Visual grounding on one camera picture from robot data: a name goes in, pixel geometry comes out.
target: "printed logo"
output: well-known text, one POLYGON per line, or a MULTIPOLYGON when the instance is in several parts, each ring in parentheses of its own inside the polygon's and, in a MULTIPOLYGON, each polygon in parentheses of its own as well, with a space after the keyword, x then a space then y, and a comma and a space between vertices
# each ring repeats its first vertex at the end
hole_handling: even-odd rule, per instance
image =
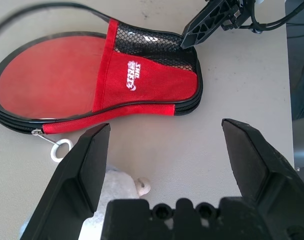
POLYGON ((136 86, 134 83, 135 83, 135 79, 140 78, 141 65, 135 61, 129 61, 127 65, 128 65, 128 70, 127 70, 126 87, 128 87, 130 91, 135 91, 136 86))

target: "black mesh pocket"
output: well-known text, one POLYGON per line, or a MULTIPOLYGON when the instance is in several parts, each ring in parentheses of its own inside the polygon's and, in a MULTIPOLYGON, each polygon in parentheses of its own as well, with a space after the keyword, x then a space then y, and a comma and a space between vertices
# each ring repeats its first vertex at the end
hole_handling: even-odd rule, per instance
POLYGON ((142 29, 120 22, 114 50, 196 72, 196 55, 191 48, 182 49, 182 41, 182 36, 173 33, 142 29))

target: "zipper pull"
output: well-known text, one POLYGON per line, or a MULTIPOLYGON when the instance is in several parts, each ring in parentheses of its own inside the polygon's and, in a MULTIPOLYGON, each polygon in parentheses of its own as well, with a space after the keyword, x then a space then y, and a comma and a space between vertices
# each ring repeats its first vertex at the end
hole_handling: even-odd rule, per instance
POLYGON ((72 141, 70 141, 69 139, 61 139, 58 142, 54 142, 54 141, 48 139, 47 137, 44 137, 44 133, 41 129, 33 130, 32 135, 39 136, 40 138, 54 144, 54 146, 52 147, 52 150, 51 150, 51 158, 53 161, 55 161, 57 163, 60 163, 63 160, 63 158, 57 158, 57 156, 56 156, 56 151, 57 151, 58 147, 62 144, 68 144, 69 151, 70 151, 72 149, 72 147, 74 146, 72 141))
POLYGON ((44 137, 44 133, 42 132, 41 129, 35 129, 35 130, 33 130, 33 131, 32 131, 32 135, 33 135, 33 136, 39 136, 40 138, 42 138, 42 139, 44 139, 44 140, 46 140, 46 141, 48 141, 48 142, 50 142, 50 143, 52 143, 52 144, 54 144, 54 145, 58 145, 56 142, 54 142, 54 141, 48 139, 47 137, 44 137))

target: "table tennis paddle case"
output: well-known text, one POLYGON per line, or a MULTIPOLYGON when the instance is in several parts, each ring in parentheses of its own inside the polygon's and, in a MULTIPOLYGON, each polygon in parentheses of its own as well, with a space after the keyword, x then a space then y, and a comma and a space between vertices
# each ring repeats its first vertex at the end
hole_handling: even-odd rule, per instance
POLYGON ((203 82, 194 47, 179 34, 128 25, 78 3, 29 6, 0 22, 0 31, 47 8, 91 12, 107 34, 61 32, 26 43, 0 63, 0 124, 43 134, 76 131, 131 114, 179 116, 200 101, 203 82))

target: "gray desk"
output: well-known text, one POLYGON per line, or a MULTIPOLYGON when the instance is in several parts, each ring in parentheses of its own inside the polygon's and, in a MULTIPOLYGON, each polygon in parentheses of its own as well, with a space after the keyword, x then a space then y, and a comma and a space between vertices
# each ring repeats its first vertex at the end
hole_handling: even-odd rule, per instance
MULTIPOLYGON (((0 0, 0 18, 31 2, 35 1, 0 0)), ((203 0, 79 2, 132 25, 177 33, 205 4, 203 0)), ((259 21, 272 22, 284 16, 284 0, 265 0, 256 9, 259 21)), ((94 16, 81 12, 77 20, 71 16, 60 28, 57 20, 64 14, 68 18, 70 12, 59 11, 62 15, 53 17, 56 24, 46 18, 50 23, 44 29, 49 33, 97 27, 94 16)), ((41 29, 40 23, 25 25, 26 38, 32 37, 28 29, 41 29)), ((0 44, 4 57, 26 39, 22 35, 0 41, 8 41, 3 47, 0 44)), ((181 197, 216 206, 221 197, 240 194, 229 164, 222 118, 258 128, 293 164, 285 27, 262 35, 219 29, 196 49, 204 78, 203 98, 196 111, 180 117, 134 115, 110 121, 108 162, 133 178, 149 178, 152 190, 145 198, 152 206, 159 202, 174 206, 181 197)), ((64 137, 75 143, 82 132, 64 137)), ((38 137, 0 125, 0 239, 16 239, 41 198, 57 166, 50 159, 51 147, 38 137)))

